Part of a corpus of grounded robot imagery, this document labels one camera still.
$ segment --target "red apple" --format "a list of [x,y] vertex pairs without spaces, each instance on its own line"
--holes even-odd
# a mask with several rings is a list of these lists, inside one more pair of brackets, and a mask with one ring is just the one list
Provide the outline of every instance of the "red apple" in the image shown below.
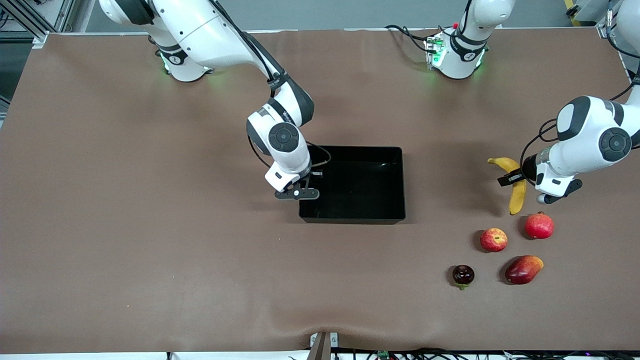
[[504,231],[492,227],[480,236],[480,246],[489,252],[498,252],[507,247],[507,234]]
[[515,259],[504,275],[511,284],[529,284],[545,266],[538,256],[525,255]]
[[542,211],[529,215],[524,224],[524,231],[531,238],[546,239],[554,233],[554,221]]

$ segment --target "white robotic arm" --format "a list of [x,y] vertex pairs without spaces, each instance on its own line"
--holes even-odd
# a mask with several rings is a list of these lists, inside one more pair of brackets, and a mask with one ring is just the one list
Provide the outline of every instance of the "white robotic arm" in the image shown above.
[[[640,0],[624,0],[618,12],[620,33],[640,51]],[[529,156],[518,169],[499,179],[505,186],[526,179],[543,192],[541,204],[551,204],[582,186],[579,173],[610,167],[640,145],[640,74],[632,81],[625,104],[581,96],[557,116],[559,142]]]
[[[211,69],[241,63],[260,69],[269,79],[271,97],[248,117],[246,130],[258,149],[274,159],[265,178],[278,193],[286,193],[289,185],[309,175],[311,159],[298,128],[311,120],[313,101],[255,38],[237,28],[217,1],[99,1],[111,20],[146,30],[167,71],[179,81],[195,81]],[[291,197],[318,195],[317,190],[298,191]]]
[[460,25],[425,41],[427,63],[454,79],[469,77],[480,66],[496,26],[511,15],[516,0],[468,0]]

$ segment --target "brown table cover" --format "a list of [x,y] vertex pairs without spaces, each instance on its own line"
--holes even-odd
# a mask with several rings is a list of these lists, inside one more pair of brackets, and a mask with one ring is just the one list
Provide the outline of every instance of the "brown table cover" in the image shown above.
[[[486,163],[628,85],[595,29],[498,30],[461,81],[398,32],[256,37],[315,100],[308,140],[403,148],[407,219],[305,224],[278,202],[244,129],[269,92],[256,68],[179,83],[146,36],[51,35],[0,131],[2,352],[283,350],[320,330],[342,347],[639,348],[638,153],[553,206],[529,188],[522,215],[556,221],[536,241]],[[479,251],[489,227],[506,250]],[[544,269],[506,284],[524,254]],[[476,271],[465,291],[458,264]]]

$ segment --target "banana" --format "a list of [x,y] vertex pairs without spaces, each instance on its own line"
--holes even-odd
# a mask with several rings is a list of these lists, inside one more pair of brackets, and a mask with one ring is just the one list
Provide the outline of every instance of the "banana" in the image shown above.
[[[520,164],[511,158],[490,158],[487,160],[489,164],[498,165],[501,169],[508,173],[520,168]],[[524,199],[527,195],[527,183],[519,181],[512,185],[511,198],[509,199],[509,214],[515,215],[522,210]]]
[[527,183],[525,181],[519,181],[511,185],[511,198],[509,199],[510,215],[515,215],[522,210],[525,195],[527,195]]
[[517,161],[511,158],[489,158],[487,160],[489,164],[496,164],[501,167],[504,171],[508,173],[514,171],[517,168],[520,168],[520,164]]

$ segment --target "black plastic bin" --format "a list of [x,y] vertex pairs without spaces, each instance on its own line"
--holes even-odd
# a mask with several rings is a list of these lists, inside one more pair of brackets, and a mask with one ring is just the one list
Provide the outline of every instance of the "black plastic bin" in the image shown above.
[[[395,224],[404,220],[404,178],[399,147],[325,146],[332,160],[312,176],[309,186],[320,191],[317,200],[301,200],[299,214],[306,222],[333,224]],[[310,146],[313,163],[327,155]]]

